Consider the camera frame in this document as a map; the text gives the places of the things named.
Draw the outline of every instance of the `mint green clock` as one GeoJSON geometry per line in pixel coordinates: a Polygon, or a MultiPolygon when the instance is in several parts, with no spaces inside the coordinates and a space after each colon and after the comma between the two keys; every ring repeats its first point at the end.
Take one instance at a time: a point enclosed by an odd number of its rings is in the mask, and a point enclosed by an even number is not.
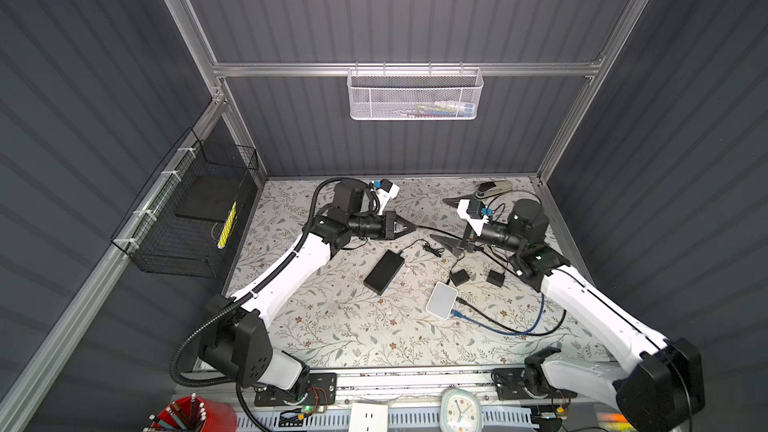
{"type": "Polygon", "coordinates": [[[450,388],[442,393],[440,403],[440,430],[442,432],[480,432],[482,406],[474,394],[450,388]]]}

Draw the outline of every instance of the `table surface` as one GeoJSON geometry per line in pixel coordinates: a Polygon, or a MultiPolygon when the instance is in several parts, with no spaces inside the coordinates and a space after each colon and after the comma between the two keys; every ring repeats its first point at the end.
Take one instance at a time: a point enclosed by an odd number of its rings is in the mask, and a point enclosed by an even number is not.
{"type": "MultiPolygon", "coordinates": [[[[443,198],[463,196],[490,178],[397,179],[400,193],[387,205],[417,225],[463,233],[465,222],[443,198]]],[[[509,178],[519,188],[533,191],[527,178],[509,178]]],[[[320,181],[268,181],[254,211],[248,235],[230,282],[233,292],[254,280],[300,234],[309,204],[320,181]]],[[[506,203],[505,217],[512,204],[530,198],[525,192],[511,192],[494,204],[506,203]]],[[[321,194],[319,204],[332,199],[332,187],[321,194]]],[[[311,367],[391,367],[465,364],[519,364],[540,348],[555,345],[584,360],[609,360],[604,346],[570,315],[563,326],[547,337],[508,337],[452,318],[443,321],[424,311],[438,281],[448,278],[456,258],[443,253],[437,258],[414,245],[404,252],[406,263],[379,297],[362,280],[387,249],[394,252],[429,233],[419,229],[395,241],[370,241],[354,251],[342,251],[308,279],[286,303],[269,329],[272,345],[304,360],[311,367]]],[[[552,235],[547,242],[560,250],[552,235]]],[[[355,238],[350,247],[360,243],[355,238]]],[[[470,282],[458,287],[459,297],[498,322],[527,330],[536,320],[542,296],[506,274],[499,288],[485,281],[489,270],[501,268],[479,252],[466,254],[455,270],[464,268],[470,282]]],[[[464,305],[457,310],[480,322],[485,320],[464,305]]],[[[562,316],[562,307],[545,302],[542,322],[536,331],[546,331],[562,316]]]]}

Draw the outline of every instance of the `black wire basket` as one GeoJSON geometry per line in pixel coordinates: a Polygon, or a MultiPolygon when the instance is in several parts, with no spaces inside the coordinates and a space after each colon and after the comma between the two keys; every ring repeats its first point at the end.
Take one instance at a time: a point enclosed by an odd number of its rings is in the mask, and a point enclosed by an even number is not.
{"type": "Polygon", "coordinates": [[[197,141],[175,170],[162,172],[167,178],[150,204],[126,215],[118,231],[133,214],[140,215],[132,234],[126,238],[116,232],[112,243],[143,272],[206,278],[228,274],[259,190],[257,170],[256,150],[251,147],[197,141]],[[225,220],[181,213],[187,195],[201,181],[214,192],[225,189],[225,196],[231,197],[226,200],[225,220]]]}

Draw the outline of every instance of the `gray wall panel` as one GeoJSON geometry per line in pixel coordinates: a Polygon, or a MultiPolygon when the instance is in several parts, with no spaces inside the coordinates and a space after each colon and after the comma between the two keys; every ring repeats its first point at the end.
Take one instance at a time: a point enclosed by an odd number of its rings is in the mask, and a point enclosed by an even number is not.
{"type": "Polygon", "coordinates": [[[758,430],[768,0],[652,0],[549,183],[598,286],[703,355],[698,430],[758,430]]]}
{"type": "MultiPolygon", "coordinates": [[[[0,0],[0,31],[4,395],[210,96],[162,0],[0,0]]],[[[218,287],[130,268],[29,429],[93,430],[92,407],[115,404],[125,424],[110,430],[140,428],[218,287]]]]}
{"type": "Polygon", "coordinates": [[[627,0],[192,0],[221,62],[582,61],[627,0]]]}
{"type": "Polygon", "coordinates": [[[534,172],[580,77],[489,77],[478,118],[357,121],[343,78],[228,79],[272,176],[534,172]]]}

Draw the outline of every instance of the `power outlet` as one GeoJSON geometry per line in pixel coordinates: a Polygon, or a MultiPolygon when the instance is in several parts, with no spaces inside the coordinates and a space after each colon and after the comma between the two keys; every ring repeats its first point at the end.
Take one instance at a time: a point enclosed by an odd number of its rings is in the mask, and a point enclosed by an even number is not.
{"type": "Polygon", "coordinates": [[[350,431],[387,432],[389,427],[389,407],[380,404],[352,404],[350,431]]]}

